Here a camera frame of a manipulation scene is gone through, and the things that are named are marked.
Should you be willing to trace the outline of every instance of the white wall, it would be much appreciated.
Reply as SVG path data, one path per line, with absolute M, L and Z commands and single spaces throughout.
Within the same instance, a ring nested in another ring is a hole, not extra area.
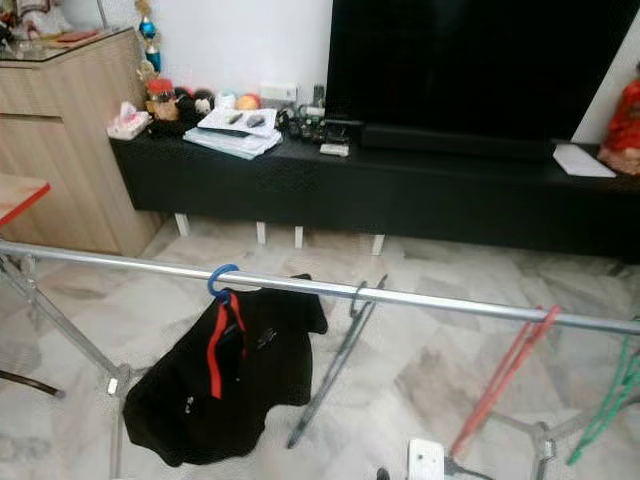
M 294 82 L 301 100 L 326 83 L 332 0 L 154 0 L 163 73 L 176 85 L 240 93 L 262 81 Z M 103 0 L 112 25 L 137 26 L 134 0 Z M 91 0 L 66 0 L 67 18 L 99 25 Z M 574 136 L 600 142 L 624 86 L 640 61 L 640 13 Z

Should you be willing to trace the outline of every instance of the metal pole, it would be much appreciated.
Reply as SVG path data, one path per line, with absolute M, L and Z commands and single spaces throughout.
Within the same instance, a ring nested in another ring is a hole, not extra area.
M 90 360 L 93 360 L 99 367 L 106 370 L 111 377 L 119 379 L 120 369 L 109 360 L 104 353 L 89 340 L 49 298 L 40 291 L 39 288 L 29 285 L 22 273 L 15 268 L 6 258 L 0 258 L 0 275 L 6 276 L 9 281 L 26 298 L 33 298 L 33 304 L 45 316 L 47 316 L 62 332 L 71 343 L 73 343 Z
M 102 28 L 109 28 L 109 24 L 107 23 L 107 16 L 104 14 L 104 6 L 102 5 L 102 0 L 96 0 L 98 2 L 98 11 L 100 12 L 100 19 L 102 20 Z
M 38 258 L 66 260 L 69 262 L 100 265 L 114 268 L 125 268 L 151 273 L 176 275 L 186 278 L 206 280 L 213 269 L 197 268 L 188 265 L 160 263 L 149 260 L 138 260 L 115 255 L 100 255 L 63 250 L 51 247 L 36 247 L 20 243 L 0 241 L 0 253 L 9 255 L 34 255 Z M 220 281 L 236 285 L 274 288 L 292 292 L 331 295 L 335 297 L 353 298 L 357 287 L 339 283 L 317 282 L 299 278 L 277 277 L 246 272 L 229 272 L 220 275 Z M 434 297 L 393 290 L 363 288 L 358 292 L 361 300 L 396 303 L 414 307 L 428 307 L 461 313 L 470 313 L 487 317 L 517 320 L 521 322 L 541 323 L 547 312 L 534 308 L 512 307 L 492 303 L 472 302 L 453 298 Z M 628 322 L 608 318 L 587 317 L 571 313 L 558 315 L 557 325 L 584 328 L 620 334 L 640 335 L 640 322 Z

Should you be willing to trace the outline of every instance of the figurine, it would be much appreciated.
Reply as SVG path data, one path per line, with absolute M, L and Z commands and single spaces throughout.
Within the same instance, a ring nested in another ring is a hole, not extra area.
M 62 12 L 63 0 L 16 0 L 26 38 L 47 37 L 73 30 Z
M 636 71 L 640 74 L 640 63 Z M 622 92 L 598 158 L 614 170 L 640 175 L 640 78 Z

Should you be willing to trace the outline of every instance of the tv stand leg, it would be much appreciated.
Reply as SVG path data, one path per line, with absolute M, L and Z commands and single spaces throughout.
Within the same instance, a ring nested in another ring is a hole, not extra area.
M 256 235 L 258 237 L 258 244 L 267 244 L 267 224 L 264 222 L 256 222 Z
M 384 245 L 384 235 L 373 236 L 373 246 L 371 247 L 371 255 L 376 257 L 382 253 L 382 246 Z
M 174 215 L 176 217 L 176 224 L 178 225 L 180 236 L 188 237 L 189 233 L 191 233 L 191 226 L 189 225 L 189 218 L 187 217 L 187 214 L 176 213 Z
M 304 227 L 296 227 L 295 233 L 295 248 L 300 250 L 304 240 Z

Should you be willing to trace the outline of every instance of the black clothing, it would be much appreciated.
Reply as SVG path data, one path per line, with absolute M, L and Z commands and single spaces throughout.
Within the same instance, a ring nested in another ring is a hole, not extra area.
M 327 331 L 318 297 L 228 291 L 237 302 L 215 300 L 127 395 L 123 414 L 131 442 L 168 465 L 246 455 L 271 407 L 310 400 L 308 332 Z

